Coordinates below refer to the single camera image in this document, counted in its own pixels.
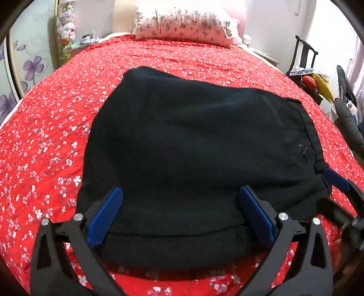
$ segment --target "black fabric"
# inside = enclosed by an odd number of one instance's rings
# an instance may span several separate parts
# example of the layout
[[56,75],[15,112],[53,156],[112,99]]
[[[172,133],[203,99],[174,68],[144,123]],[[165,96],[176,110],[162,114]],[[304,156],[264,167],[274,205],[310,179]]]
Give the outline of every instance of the black fabric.
[[356,97],[353,92],[353,87],[351,86],[351,83],[349,82],[349,79],[345,75],[345,71],[341,66],[336,67],[337,70],[337,76],[339,78],[339,88],[343,89],[344,92],[344,98],[347,97],[348,100],[352,101],[352,103],[357,106]]
[[364,137],[364,122],[360,123],[358,125],[358,128],[359,128],[361,135]]
[[360,158],[364,158],[364,137],[353,115],[340,99],[335,99],[334,105],[338,117],[334,122],[335,125],[343,135],[349,148],[358,154]]
[[76,210],[120,186],[124,203],[98,249],[102,259],[148,269],[210,266],[251,251],[241,186],[308,219],[331,193],[326,168],[299,101],[140,67],[124,74],[92,123]]

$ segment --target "blue gripper pad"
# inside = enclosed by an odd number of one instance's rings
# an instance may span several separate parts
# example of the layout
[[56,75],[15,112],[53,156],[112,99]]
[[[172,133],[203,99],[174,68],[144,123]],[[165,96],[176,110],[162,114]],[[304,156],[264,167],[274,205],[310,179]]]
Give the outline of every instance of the blue gripper pad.
[[88,225],[87,243],[91,248],[102,243],[122,204],[123,191],[116,187]]
[[349,192],[350,186],[347,179],[341,177],[337,172],[334,170],[328,168],[324,172],[324,178],[325,180],[335,186],[337,189],[339,189],[341,192]]
[[274,225],[257,202],[257,197],[244,186],[239,190],[238,199],[240,207],[258,240],[268,247],[273,246],[275,241]]

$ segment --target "plush toy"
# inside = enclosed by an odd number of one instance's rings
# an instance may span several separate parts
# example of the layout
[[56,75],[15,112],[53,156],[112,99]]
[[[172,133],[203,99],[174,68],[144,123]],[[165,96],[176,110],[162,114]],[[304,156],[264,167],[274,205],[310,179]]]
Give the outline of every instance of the plush toy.
[[75,21],[75,15],[71,10],[66,10],[59,15],[59,19],[62,24],[73,23]]
[[76,38],[76,33],[75,33],[75,31],[71,31],[71,32],[69,33],[68,37],[69,37],[69,39],[70,39],[71,41],[75,40],[75,38]]
[[68,44],[75,40],[75,15],[72,5],[67,5],[62,9],[62,13],[56,19],[57,33],[61,36],[62,43]]
[[73,23],[67,23],[65,24],[63,27],[60,28],[59,30],[60,35],[62,40],[74,40],[76,35],[75,35],[75,25]]

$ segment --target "bed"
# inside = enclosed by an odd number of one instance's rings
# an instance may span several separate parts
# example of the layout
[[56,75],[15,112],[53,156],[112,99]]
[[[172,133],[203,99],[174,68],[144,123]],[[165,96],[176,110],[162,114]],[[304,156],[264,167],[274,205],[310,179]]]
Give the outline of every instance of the bed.
[[[37,84],[0,130],[0,254],[27,292],[40,220],[61,222],[74,215],[92,120],[123,73],[138,66],[221,86],[255,87],[300,100],[314,121],[325,161],[364,190],[364,172],[337,128],[311,97],[262,59],[237,46],[229,49],[186,40],[112,37],[90,46]],[[356,215],[336,188],[332,199]],[[321,219],[336,264],[340,232]],[[66,249],[80,283],[90,287],[71,246]],[[284,279],[294,251],[293,244],[272,286]],[[234,295],[264,254],[262,251],[224,266],[172,274],[105,264],[131,296]]]

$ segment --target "floral pattern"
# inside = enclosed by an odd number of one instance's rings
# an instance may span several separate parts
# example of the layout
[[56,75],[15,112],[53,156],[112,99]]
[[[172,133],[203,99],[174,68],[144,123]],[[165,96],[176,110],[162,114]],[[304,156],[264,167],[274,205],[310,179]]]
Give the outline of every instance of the floral pattern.
[[[28,84],[25,81],[20,82],[23,92],[26,93],[28,90]],[[14,94],[11,91],[9,96],[6,97],[4,94],[0,96],[0,124],[8,116],[8,114],[14,109],[17,102],[15,100]]]
[[184,38],[230,48],[233,44],[232,19],[222,8],[191,6],[137,6],[134,32],[137,39]]
[[[25,44],[18,47],[18,40],[13,43],[13,49],[17,51],[21,51],[25,49]],[[0,61],[5,58],[4,56],[4,43],[0,45]]]
[[[91,45],[33,87],[0,130],[0,254],[28,292],[40,221],[51,217],[53,222],[61,222],[74,215],[92,121],[125,71],[138,66],[221,86],[255,87],[300,100],[317,129],[326,162],[364,190],[364,172],[337,128],[310,96],[260,59],[238,47],[217,48],[173,39],[135,40],[130,35],[112,38]],[[331,198],[356,215],[336,188]],[[320,218],[335,256],[334,242],[340,232]],[[272,287],[284,279],[296,247],[292,244],[289,248]],[[65,248],[79,282],[90,288],[72,247],[65,244]],[[264,255],[259,252],[214,268],[178,272],[105,266],[128,296],[233,296]]]
[[25,75],[25,80],[32,80],[35,85],[34,74],[35,72],[42,73],[44,65],[41,63],[42,57],[36,56],[33,61],[27,60],[23,65],[23,70],[28,71]]

